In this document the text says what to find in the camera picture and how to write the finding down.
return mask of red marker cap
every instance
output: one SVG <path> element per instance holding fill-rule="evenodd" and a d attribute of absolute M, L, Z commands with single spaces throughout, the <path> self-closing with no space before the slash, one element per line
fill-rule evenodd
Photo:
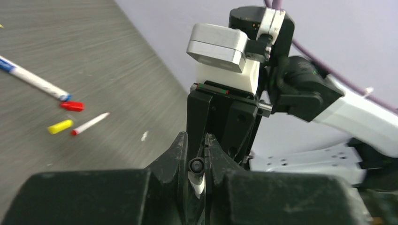
<path fill-rule="evenodd" d="M 68 111 L 75 112 L 81 112 L 84 110 L 84 104 L 81 102 L 61 102 L 60 107 Z"/>

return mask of purple cable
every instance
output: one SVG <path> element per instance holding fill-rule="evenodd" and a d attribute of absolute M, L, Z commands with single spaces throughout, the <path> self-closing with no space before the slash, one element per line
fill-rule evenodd
<path fill-rule="evenodd" d="M 281 10 L 281 5 L 282 5 L 282 0 L 273 0 L 272 4 L 270 3 L 269 0 L 264 0 L 265 6 L 266 7 L 270 7 L 276 10 Z M 352 89 L 353 91 L 357 92 L 360 95 L 365 95 L 366 92 L 364 89 L 358 87 L 357 85 L 355 85 L 354 83 L 350 82 L 347 78 L 343 77 L 342 75 L 340 75 L 337 71 L 335 71 L 334 69 L 332 69 L 331 67 L 329 67 L 328 65 L 326 65 L 324 62 L 322 62 L 322 60 L 318 59 L 317 57 L 315 57 L 313 54 L 311 54 L 307 49 L 305 49 L 300 43 L 298 43 L 295 39 L 293 39 L 292 41 L 293 46 L 299 50 L 303 55 L 307 56 L 309 59 L 311 59 L 315 64 L 317 64 L 319 67 L 321 67 L 322 69 L 324 69 L 326 72 L 328 72 L 329 74 L 332 74 L 336 79 L 338 79 L 342 84 L 345 84 L 347 87 L 349 87 L 350 89 Z M 380 105 L 381 107 L 391 111 L 392 113 L 395 113 L 398 115 L 398 110 L 383 102 L 382 100 L 373 97 L 371 95 L 368 95 L 366 97 L 367 99 L 369 99 L 370 101 Z"/>

